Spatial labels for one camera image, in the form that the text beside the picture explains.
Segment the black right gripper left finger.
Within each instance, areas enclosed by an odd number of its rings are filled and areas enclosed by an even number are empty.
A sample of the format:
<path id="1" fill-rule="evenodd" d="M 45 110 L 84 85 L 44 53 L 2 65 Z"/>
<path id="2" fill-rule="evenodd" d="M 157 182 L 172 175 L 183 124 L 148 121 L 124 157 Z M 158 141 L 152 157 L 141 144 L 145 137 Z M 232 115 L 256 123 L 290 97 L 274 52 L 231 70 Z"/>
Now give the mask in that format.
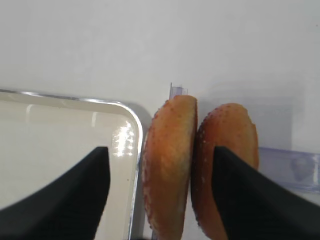
<path id="1" fill-rule="evenodd" d="M 93 240 L 110 190 L 107 147 L 96 147 L 55 181 L 0 211 L 2 240 Z"/>

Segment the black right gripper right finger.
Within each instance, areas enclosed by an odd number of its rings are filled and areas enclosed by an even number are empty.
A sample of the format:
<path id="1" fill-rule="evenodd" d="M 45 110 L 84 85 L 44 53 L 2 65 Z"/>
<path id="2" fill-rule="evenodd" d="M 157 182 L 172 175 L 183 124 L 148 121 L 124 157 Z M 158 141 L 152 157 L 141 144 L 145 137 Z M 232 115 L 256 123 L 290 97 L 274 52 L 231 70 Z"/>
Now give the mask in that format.
<path id="1" fill-rule="evenodd" d="M 230 240 L 318 240 L 320 207 L 263 176 L 224 146 L 213 151 L 212 195 Z"/>

